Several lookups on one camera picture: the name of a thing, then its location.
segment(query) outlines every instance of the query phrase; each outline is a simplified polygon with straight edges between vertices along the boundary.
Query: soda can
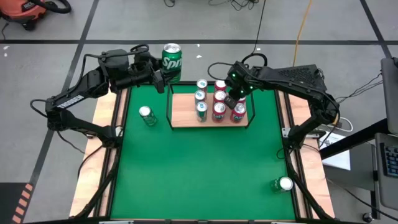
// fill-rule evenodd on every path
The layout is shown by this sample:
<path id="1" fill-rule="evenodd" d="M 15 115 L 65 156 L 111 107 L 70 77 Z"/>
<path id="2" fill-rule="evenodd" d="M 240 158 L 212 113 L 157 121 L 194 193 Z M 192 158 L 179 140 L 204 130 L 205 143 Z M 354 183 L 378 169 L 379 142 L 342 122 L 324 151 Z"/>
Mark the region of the soda can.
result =
<path id="1" fill-rule="evenodd" d="M 221 122 L 226 113 L 226 106 L 224 103 L 215 103 L 213 106 L 213 121 Z"/>
<path id="2" fill-rule="evenodd" d="M 238 103 L 241 103 L 241 104 L 243 104 L 243 105 L 244 105 L 245 102 L 246 102 L 246 97 L 240 98 L 240 99 L 238 100 Z"/>
<path id="3" fill-rule="evenodd" d="M 199 79 L 197 81 L 197 88 L 198 90 L 204 91 L 207 94 L 207 81 L 205 79 Z"/>
<path id="4" fill-rule="evenodd" d="M 181 66 L 181 46 L 173 43 L 165 44 L 162 51 L 162 68 L 165 78 L 171 78 L 170 83 L 177 83 L 181 80 Z"/>
<path id="5" fill-rule="evenodd" d="M 207 104 L 205 102 L 199 102 L 196 107 L 198 121 L 205 122 L 207 119 Z"/>
<path id="6" fill-rule="evenodd" d="M 141 108 L 139 108 L 139 114 L 148 126 L 153 126 L 156 124 L 157 119 L 155 114 L 148 106 L 141 106 Z"/>
<path id="7" fill-rule="evenodd" d="M 206 96 L 206 94 L 205 94 L 204 91 L 201 91 L 201 90 L 196 91 L 196 92 L 195 92 L 195 106 L 196 106 L 199 102 L 204 101 L 204 100 L 205 100 L 205 96 Z"/>
<path id="8" fill-rule="evenodd" d="M 238 103 L 231 112 L 231 121 L 235 123 L 241 122 L 245 114 L 246 108 L 243 104 Z"/>
<path id="9" fill-rule="evenodd" d="M 288 177 L 279 177 L 271 182 L 271 187 L 275 192 L 286 192 L 293 188 L 293 181 Z"/>
<path id="10" fill-rule="evenodd" d="M 226 84 L 223 80 L 217 80 L 216 83 L 214 84 L 214 92 L 220 90 L 226 92 Z"/>
<path id="11" fill-rule="evenodd" d="M 226 93 L 222 90 L 218 90 L 213 95 L 213 105 L 216 103 L 223 103 L 226 97 Z"/>

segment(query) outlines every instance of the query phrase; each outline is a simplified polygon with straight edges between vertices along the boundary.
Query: wooden table edge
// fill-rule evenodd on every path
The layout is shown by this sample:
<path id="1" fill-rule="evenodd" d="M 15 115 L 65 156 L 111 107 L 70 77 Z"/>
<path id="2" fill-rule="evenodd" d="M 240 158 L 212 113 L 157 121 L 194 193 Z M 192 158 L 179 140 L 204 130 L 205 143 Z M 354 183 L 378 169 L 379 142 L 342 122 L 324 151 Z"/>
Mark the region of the wooden table edge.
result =
<path id="1" fill-rule="evenodd" d="M 126 93 L 127 93 L 126 90 L 122 91 L 121 93 L 122 94 L 121 105 L 118 111 L 118 118 L 116 122 L 117 125 L 121 124 L 123 109 L 125 106 L 124 99 L 126 98 Z M 279 99 L 280 99 L 280 106 L 282 109 L 281 112 L 284 117 L 285 127 L 289 127 L 287 108 L 285 105 L 285 100 L 282 92 L 279 92 Z M 116 101 L 116 95 L 114 93 L 108 93 L 106 96 L 99 98 L 97 101 L 93 117 L 93 123 L 101 126 L 109 125 L 111 123 L 115 101 Z M 307 101 L 297 98 L 295 96 L 290 96 L 290 105 L 292 108 L 295 124 L 301 124 L 307 118 L 310 117 L 310 110 Z M 318 148 L 317 141 L 314 139 L 306 139 L 305 144 Z M 89 139 L 86 146 L 85 157 L 89 155 L 93 150 L 95 150 L 99 145 L 100 145 L 99 140 Z M 300 152 L 301 152 L 302 164 L 303 164 L 308 190 L 314 196 L 315 200 L 319 203 L 319 205 L 327 212 L 327 214 L 334 217 L 335 214 L 333 211 L 330 193 L 325 178 L 325 172 L 323 170 L 322 160 L 320 158 L 319 153 L 315 152 L 314 150 L 306 146 L 304 146 Z M 87 163 L 81 169 L 80 178 L 78 179 L 76 185 L 75 196 L 73 198 L 73 203 L 70 210 L 70 216 L 76 215 L 78 212 L 80 212 L 97 190 L 100 181 L 104 155 L 105 155 L 105 150 L 98 152 L 90 160 L 88 160 Z M 291 156 L 292 160 L 295 161 L 294 155 L 292 154 Z M 111 159 L 108 164 L 109 168 L 112 166 L 113 157 L 114 157 L 114 150 L 111 153 Z M 300 216 L 306 217 L 303 196 L 298 188 L 297 190 L 298 190 L 297 198 L 298 198 Z M 100 216 L 106 215 L 108 197 L 109 197 L 109 186 L 105 190 L 103 198 L 101 200 L 101 209 L 99 211 Z"/>

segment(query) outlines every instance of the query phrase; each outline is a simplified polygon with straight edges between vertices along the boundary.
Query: concrete floor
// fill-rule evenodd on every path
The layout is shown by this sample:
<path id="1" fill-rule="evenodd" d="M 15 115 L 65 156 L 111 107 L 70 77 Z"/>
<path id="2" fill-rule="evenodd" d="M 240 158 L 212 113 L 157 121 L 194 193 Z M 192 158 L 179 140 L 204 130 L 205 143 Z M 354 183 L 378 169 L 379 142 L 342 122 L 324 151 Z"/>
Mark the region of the concrete floor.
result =
<path id="1" fill-rule="evenodd" d="M 262 1 L 251 11 L 245 8 L 239 12 L 229 4 L 209 6 L 207 0 L 176 0 L 173 8 L 165 7 L 161 0 L 69 2 L 73 8 L 71 14 L 49 13 L 32 32 L 10 24 L 4 31 L 7 41 L 0 42 L 3 105 L 0 126 L 9 127 L 0 135 L 0 182 L 28 182 L 40 152 L 46 151 L 44 143 L 49 143 L 25 222 L 68 217 L 77 168 L 83 158 L 56 134 L 47 131 L 46 120 L 29 108 L 31 99 L 60 93 L 70 82 L 68 73 L 75 74 L 73 85 L 80 72 L 82 54 L 117 48 L 128 50 L 147 40 L 152 43 L 151 53 L 157 56 L 162 44 L 181 40 L 184 43 L 182 79 L 207 78 L 206 68 L 210 63 L 232 63 L 252 51 L 262 8 Z M 383 38 L 398 40 L 398 1 L 366 2 Z M 307 0 L 267 0 L 259 35 L 263 41 L 257 47 L 267 55 L 270 67 L 291 66 L 294 41 L 279 40 L 295 40 L 307 4 Z M 296 65 L 315 63 L 322 68 L 328 91 L 335 97 L 349 95 L 375 77 L 380 70 L 380 59 L 385 57 L 360 0 L 314 0 L 301 39 L 322 40 L 300 45 Z M 362 42 L 348 45 L 346 40 Z M 388 49 L 398 56 L 398 45 L 388 45 Z M 259 65 L 260 61 L 249 63 Z M 95 67 L 96 61 L 89 60 L 86 71 Z M 227 69 L 218 67 L 214 73 L 222 77 Z M 95 105 L 96 100 L 86 100 L 71 110 L 77 117 L 91 121 Z M 353 123 L 354 132 L 383 119 L 384 114 L 381 86 L 341 105 L 341 115 Z M 79 148 L 85 148 L 83 135 L 72 131 L 62 134 Z M 348 188 L 370 202 L 369 192 Z M 361 222 L 361 214 L 369 209 L 335 186 L 329 185 L 329 189 L 336 216 Z M 383 210 L 398 216 L 396 211 Z M 379 223 L 393 221 L 382 217 Z"/>

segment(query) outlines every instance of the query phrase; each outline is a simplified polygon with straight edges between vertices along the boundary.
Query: vacuum hose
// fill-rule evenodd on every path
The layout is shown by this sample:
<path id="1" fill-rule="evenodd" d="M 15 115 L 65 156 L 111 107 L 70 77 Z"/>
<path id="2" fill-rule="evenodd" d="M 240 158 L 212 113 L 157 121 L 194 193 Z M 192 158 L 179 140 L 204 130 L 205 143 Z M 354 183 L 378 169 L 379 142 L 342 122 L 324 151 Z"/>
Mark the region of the vacuum hose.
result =
<path id="1" fill-rule="evenodd" d="M 61 14 L 69 13 L 72 9 L 67 0 L 59 0 L 63 5 L 65 5 L 64 8 L 58 8 L 56 4 L 48 4 L 48 3 L 42 2 L 41 0 L 29 0 L 29 1 L 34 3 L 35 5 L 38 5 L 40 7 L 47 9 L 47 10 L 50 10 L 50 11 L 56 12 L 56 13 L 61 13 Z"/>

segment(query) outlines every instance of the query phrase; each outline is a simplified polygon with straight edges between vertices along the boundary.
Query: red vacuum cleaner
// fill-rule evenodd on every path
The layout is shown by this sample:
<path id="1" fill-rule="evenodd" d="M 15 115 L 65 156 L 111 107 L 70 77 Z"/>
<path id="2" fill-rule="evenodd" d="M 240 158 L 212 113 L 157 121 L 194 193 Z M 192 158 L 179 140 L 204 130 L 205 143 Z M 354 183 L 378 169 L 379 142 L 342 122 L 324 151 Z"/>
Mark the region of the red vacuum cleaner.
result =
<path id="1" fill-rule="evenodd" d="M 67 0 L 59 0 L 64 8 L 54 2 L 44 0 L 0 0 L 0 16 L 9 22 L 22 24 L 25 30 L 33 30 L 38 19 L 44 17 L 47 10 L 66 14 L 71 11 Z"/>

